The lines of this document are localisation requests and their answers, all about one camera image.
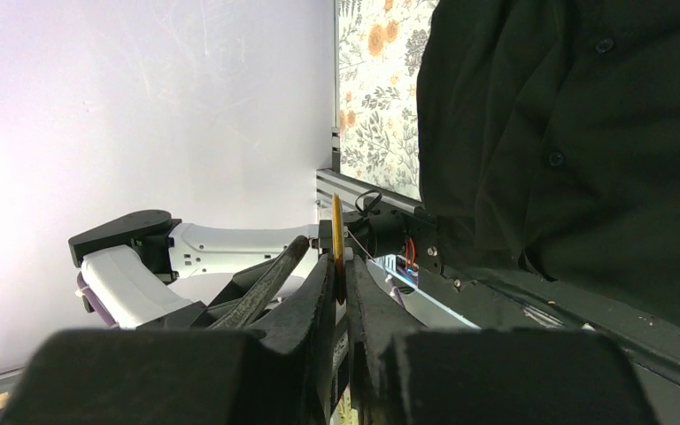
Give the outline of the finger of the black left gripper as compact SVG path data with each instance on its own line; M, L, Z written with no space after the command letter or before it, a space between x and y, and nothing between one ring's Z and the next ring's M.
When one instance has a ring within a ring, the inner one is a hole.
M309 246L306 236L297 236L245 295L207 329L245 328L253 323L296 269Z

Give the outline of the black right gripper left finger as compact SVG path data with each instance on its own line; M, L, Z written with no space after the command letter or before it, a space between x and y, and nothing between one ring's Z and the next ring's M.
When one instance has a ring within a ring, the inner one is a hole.
M325 424L336 268L245 329L76 329L35 353L1 424Z

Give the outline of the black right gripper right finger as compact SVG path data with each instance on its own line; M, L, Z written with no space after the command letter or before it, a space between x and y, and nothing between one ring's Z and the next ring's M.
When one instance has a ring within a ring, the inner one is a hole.
M588 331L429 328L344 267L352 403L364 424L654 424L622 351Z

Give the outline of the round white brooch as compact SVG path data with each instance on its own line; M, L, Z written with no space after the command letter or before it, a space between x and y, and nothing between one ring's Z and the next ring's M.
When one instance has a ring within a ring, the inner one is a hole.
M342 201L337 193L332 196L332 251L336 269L336 300L342 305L346 299L344 284L344 223Z

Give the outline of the black shirt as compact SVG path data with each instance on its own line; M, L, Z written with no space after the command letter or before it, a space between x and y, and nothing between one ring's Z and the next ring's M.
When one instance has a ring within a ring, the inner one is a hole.
M531 272L680 328L680 1L442 1L417 115L450 267Z

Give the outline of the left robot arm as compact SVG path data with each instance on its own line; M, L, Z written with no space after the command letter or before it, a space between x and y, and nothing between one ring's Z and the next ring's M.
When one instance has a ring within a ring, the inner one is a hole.
M112 328L180 327L216 321L201 302L170 289L181 279L231 274L210 306L245 295L293 239L314 239L318 227L283 229L209 228L162 210L123 215L68 240L78 268L78 294L88 312Z

